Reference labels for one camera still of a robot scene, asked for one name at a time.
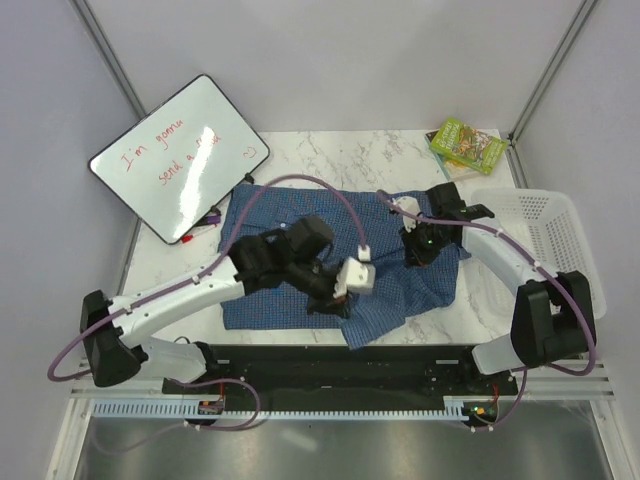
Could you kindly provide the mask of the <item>blue checked long sleeve shirt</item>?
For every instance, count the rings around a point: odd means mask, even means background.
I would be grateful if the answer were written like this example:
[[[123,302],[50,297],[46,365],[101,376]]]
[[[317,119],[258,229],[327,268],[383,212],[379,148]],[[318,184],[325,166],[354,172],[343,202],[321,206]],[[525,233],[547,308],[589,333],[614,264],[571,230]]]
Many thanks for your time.
[[[232,231],[241,236],[285,229],[307,215],[317,215],[332,229],[334,248],[329,264],[355,253],[359,235],[351,215],[331,192],[324,189],[269,188],[247,214],[242,211],[258,191],[243,184],[231,195],[221,240]],[[307,313],[307,297],[288,284],[261,290],[223,304],[223,321],[228,330],[339,329],[346,343],[361,348],[402,326],[408,317],[451,305],[456,296],[459,264],[467,253],[446,246],[429,266],[408,268],[400,237],[403,220],[389,214],[372,192],[347,192],[345,199],[358,215],[376,268],[372,294],[354,296],[350,316]]]

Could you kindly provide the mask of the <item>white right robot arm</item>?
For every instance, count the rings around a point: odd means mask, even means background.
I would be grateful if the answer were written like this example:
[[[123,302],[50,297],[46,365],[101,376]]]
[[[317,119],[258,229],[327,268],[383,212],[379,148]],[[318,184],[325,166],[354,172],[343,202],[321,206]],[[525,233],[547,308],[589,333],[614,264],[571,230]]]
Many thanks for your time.
[[[494,374],[541,366],[580,354],[595,355],[596,331],[590,284],[578,270],[563,272],[538,260],[503,228],[483,204],[467,204],[453,183],[426,192],[430,211],[412,196],[392,199],[403,217],[400,230],[409,266],[425,267],[456,246],[487,267],[514,297],[508,334],[478,344],[458,368],[467,392],[483,392]]]

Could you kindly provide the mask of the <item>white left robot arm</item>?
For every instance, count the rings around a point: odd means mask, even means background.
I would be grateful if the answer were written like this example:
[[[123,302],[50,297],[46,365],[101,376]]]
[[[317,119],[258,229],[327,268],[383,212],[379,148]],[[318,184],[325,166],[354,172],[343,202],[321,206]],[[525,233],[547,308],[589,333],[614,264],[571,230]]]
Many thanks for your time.
[[[243,236],[209,269],[186,275],[174,285],[138,297],[108,298],[102,291],[82,303],[80,333],[95,386],[112,387],[134,377],[167,378],[208,393],[219,382],[211,350],[202,342],[179,345],[155,333],[209,306],[240,299],[283,283],[309,298],[310,312],[349,314],[348,295],[366,282],[367,246],[357,257],[326,267],[319,254],[334,234],[318,216],[286,229]]]

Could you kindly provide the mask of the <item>green illustrated book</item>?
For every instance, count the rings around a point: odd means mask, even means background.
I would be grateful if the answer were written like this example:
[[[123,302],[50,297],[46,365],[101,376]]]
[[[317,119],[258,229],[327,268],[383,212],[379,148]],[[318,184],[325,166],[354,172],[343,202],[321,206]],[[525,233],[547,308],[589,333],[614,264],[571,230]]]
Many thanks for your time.
[[[455,118],[425,134],[427,146],[450,181],[489,176],[506,150],[507,142]]]

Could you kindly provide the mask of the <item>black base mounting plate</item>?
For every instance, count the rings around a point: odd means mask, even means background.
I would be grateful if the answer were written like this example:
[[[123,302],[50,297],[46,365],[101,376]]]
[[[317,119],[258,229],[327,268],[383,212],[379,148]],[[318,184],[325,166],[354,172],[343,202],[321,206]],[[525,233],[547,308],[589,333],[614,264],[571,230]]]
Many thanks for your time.
[[[426,410],[447,396],[493,399],[512,396],[517,385],[506,372],[483,376],[468,346],[218,345],[217,364],[185,389],[166,380],[165,394],[222,393],[236,409]]]

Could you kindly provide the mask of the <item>white perforated plastic basket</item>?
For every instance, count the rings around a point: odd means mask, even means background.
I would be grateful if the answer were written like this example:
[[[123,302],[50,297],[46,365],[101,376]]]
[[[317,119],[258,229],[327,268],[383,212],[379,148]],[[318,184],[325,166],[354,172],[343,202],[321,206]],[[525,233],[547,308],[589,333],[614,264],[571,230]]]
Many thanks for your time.
[[[510,237],[539,262],[561,272],[581,272],[589,281],[594,318],[607,306],[599,274],[579,216],[563,193],[540,189],[488,188],[471,202],[491,210]]]

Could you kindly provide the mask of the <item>red marker pen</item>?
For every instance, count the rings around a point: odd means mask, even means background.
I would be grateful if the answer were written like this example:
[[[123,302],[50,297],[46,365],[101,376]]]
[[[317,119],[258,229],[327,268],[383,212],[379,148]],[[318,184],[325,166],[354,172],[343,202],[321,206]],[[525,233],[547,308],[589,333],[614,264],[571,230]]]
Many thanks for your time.
[[[192,231],[182,236],[180,238],[180,242],[182,244],[189,243],[195,238],[208,234],[209,232],[215,232],[217,229],[218,229],[217,225],[208,225],[206,227],[199,227],[199,228],[193,229]]]

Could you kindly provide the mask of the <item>whiteboard with red writing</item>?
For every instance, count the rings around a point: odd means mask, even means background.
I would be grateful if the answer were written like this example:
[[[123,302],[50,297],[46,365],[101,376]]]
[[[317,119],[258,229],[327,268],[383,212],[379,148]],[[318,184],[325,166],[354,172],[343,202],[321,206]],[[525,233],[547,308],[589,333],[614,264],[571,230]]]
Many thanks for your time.
[[[88,167],[162,241],[175,244],[269,156],[265,141],[201,74]]]

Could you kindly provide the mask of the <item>aluminium frame rails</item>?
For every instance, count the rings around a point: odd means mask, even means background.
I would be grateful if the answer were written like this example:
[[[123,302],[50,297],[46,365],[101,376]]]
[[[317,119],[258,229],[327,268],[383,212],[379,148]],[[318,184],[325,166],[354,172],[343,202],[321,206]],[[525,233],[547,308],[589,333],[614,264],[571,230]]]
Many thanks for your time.
[[[447,423],[459,427],[471,434],[489,433],[501,428],[523,404],[533,401],[551,401],[556,403],[585,400],[591,403],[596,416],[596,426],[603,442],[607,461],[613,474],[618,478],[635,478],[639,474],[639,464],[633,460],[623,440],[621,422],[613,412],[614,393],[603,364],[592,361],[586,354],[580,354],[562,360],[557,368],[541,366],[523,371],[504,371],[517,385],[512,396],[495,396],[493,399],[477,397],[453,397],[462,401],[464,407],[471,409],[468,421],[430,421]],[[82,392],[94,400],[114,399],[152,399],[152,400],[205,400],[222,404],[222,393],[205,395],[165,394],[162,391],[164,381],[188,388],[198,387],[199,379],[191,383],[181,383],[167,378],[134,377],[124,383],[99,388],[95,386],[89,367],[84,367],[71,376],[71,381]],[[214,419],[184,420],[178,419],[193,429],[222,429],[243,431],[273,419],[258,420],[261,410],[259,399],[254,401],[254,414],[245,421]]]

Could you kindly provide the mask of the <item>right grey corner post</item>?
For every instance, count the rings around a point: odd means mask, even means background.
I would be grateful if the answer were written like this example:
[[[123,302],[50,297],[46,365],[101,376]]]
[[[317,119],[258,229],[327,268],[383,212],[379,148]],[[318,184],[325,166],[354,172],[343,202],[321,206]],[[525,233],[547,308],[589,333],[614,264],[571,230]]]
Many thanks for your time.
[[[588,20],[599,3],[599,0],[582,0],[579,3],[578,8],[573,14],[560,41],[556,45],[541,76],[537,80],[534,89],[529,95],[514,126],[508,133],[508,140],[511,147],[515,147],[523,136],[539,105],[550,89],[553,81],[570,55]]]

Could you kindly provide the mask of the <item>grey corner post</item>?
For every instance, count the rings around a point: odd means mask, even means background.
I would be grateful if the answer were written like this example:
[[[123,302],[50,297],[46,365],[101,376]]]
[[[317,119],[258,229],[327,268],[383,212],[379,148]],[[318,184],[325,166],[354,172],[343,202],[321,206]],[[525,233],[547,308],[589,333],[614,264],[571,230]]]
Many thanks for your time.
[[[578,8],[573,14],[560,41],[556,45],[541,76],[537,80],[534,89],[529,95],[514,126],[508,133],[508,140],[511,147],[515,147],[523,136],[539,105],[550,89],[553,81],[570,55],[588,20],[599,3],[599,0],[582,0],[579,3]]]
[[[96,13],[87,0],[70,0],[72,8],[79,16],[90,39],[100,53],[107,69],[116,82],[120,92],[124,95],[137,119],[142,119],[147,111],[143,106],[135,88],[125,72],[118,55],[106,35]]]

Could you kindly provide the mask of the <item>left grey corner post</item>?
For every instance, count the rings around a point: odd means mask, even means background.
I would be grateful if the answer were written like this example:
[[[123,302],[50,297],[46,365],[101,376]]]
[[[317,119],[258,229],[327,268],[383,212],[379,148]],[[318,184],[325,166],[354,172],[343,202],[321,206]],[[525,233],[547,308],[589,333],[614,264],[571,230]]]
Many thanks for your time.
[[[124,95],[137,119],[142,119],[147,111],[143,106],[135,88],[125,72],[118,55],[106,35],[96,13],[87,0],[70,0],[72,8],[79,16],[90,39],[100,53],[107,69],[116,82],[120,92]]]

